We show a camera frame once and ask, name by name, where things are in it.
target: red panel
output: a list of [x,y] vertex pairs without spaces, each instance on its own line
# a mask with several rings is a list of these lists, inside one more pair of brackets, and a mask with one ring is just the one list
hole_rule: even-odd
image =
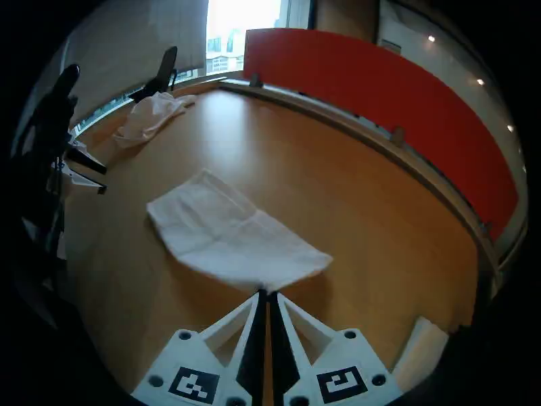
[[518,195],[494,138],[475,112],[431,73],[361,40],[272,28],[246,34],[244,77],[306,93],[391,131],[439,168],[497,238]]

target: window blind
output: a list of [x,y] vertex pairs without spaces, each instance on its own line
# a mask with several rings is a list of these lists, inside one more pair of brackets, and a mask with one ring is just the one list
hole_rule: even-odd
[[153,78],[177,46],[179,71],[205,64],[208,0],[109,0],[75,28],[62,66],[78,64],[73,122]]

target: sky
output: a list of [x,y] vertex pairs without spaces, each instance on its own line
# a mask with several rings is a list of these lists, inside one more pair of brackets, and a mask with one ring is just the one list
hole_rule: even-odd
[[272,28],[280,16],[281,0],[209,0],[207,39],[237,28]]

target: wooden table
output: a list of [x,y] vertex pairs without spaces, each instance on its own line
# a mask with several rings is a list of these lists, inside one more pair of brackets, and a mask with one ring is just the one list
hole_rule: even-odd
[[315,119],[214,90],[142,148],[106,139],[91,153],[108,164],[109,189],[66,203],[68,277],[127,391],[175,330],[202,330],[248,297],[177,263],[147,216],[149,201],[202,168],[334,257],[282,292],[333,329],[359,328],[387,367],[417,316],[446,331],[471,320],[477,257],[466,230],[404,170]]

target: crumpled white cloth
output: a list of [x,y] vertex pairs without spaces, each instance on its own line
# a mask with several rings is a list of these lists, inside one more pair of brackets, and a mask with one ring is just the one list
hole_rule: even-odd
[[333,260],[207,170],[147,212],[179,262],[242,290],[270,293]]
[[150,141],[171,118],[186,111],[185,106],[195,103],[196,96],[174,98],[169,93],[154,93],[145,97],[131,110],[124,126],[113,138],[121,148],[135,147]]

